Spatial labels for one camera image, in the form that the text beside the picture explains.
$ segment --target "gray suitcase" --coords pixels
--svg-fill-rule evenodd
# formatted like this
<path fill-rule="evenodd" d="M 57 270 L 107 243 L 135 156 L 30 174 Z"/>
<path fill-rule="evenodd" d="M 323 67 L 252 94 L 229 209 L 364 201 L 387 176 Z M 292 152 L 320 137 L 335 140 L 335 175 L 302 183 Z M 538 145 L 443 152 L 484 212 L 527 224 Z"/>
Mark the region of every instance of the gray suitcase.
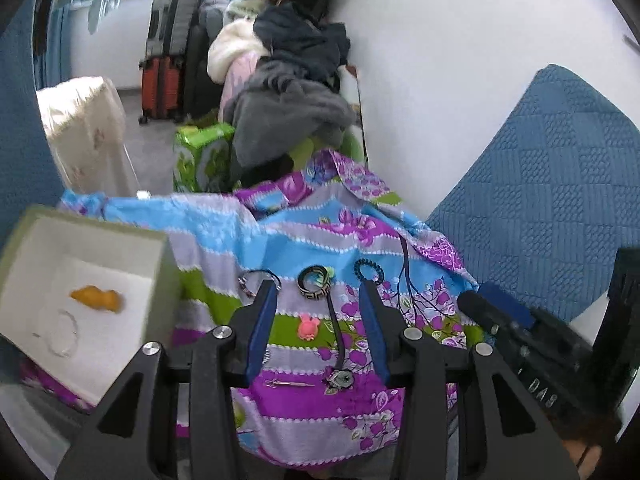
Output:
<path fill-rule="evenodd" d="M 199 0 L 153 0 L 145 58 L 183 56 Z"/>

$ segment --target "white cloth cover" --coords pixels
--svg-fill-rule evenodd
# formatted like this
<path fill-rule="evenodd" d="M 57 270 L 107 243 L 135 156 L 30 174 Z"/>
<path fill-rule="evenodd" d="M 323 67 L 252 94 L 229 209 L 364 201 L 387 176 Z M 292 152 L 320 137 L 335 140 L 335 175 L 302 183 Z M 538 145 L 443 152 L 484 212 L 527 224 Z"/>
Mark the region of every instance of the white cloth cover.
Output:
<path fill-rule="evenodd" d="M 269 55 L 269 51 L 254 34 L 254 20 L 235 20 L 225 25 L 211 43 L 207 54 L 207 73 L 211 80 L 214 83 L 224 83 L 231 64 L 247 52 L 255 52 L 258 57 Z"/>
<path fill-rule="evenodd" d="M 79 77 L 37 92 L 53 159 L 68 188 L 135 196 L 138 180 L 124 146 L 125 114 L 113 83 Z"/>

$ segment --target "red suitcase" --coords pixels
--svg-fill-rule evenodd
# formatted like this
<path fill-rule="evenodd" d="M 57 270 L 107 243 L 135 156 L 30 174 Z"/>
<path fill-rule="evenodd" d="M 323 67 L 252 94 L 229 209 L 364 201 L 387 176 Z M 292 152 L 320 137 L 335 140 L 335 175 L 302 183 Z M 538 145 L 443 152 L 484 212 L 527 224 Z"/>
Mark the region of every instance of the red suitcase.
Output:
<path fill-rule="evenodd" d="M 180 86 L 182 84 L 181 57 L 150 57 L 140 62 L 142 69 L 142 115 L 138 122 L 149 119 L 182 120 Z"/>

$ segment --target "suitcase handle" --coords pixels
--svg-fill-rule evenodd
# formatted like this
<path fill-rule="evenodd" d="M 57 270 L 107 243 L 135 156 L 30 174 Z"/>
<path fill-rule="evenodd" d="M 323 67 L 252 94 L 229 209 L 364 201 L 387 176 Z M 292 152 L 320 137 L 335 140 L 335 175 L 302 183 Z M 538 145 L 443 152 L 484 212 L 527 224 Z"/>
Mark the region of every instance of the suitcase handle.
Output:
<path fill-rule="evenodd" d="M 149 23 L 149 35 L 148 40 L 153 38 L 158 31 L 158 23 L 160 22 L 160 12 L 158 10 L 151 11 L 151 22 Z"/>
<path fill-rule="evenodd" d="M 160 35 L 158 40 L 164 40 L 164 34 L 166 32 L 166 26 L 169 21 L 169 6 L 164 6 L 164 12 L 162 13 L 162 25 L 160 25 Z"/>

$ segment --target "gray floor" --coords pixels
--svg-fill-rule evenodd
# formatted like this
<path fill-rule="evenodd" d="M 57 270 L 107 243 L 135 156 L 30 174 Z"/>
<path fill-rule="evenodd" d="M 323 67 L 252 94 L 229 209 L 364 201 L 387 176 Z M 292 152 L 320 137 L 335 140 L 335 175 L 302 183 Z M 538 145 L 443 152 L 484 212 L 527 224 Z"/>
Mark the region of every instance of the gray floor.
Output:
<path fill-rule="evenodd" d="M 119 94 L 126 114 L 125 145 L 140 189 L 154 195 L 171 193 L 174 188 L 172 145 L 176 125 L 173 121 L 150 120 L 148 124 L 140 126 L 140 92 L 125 90 Z"/>

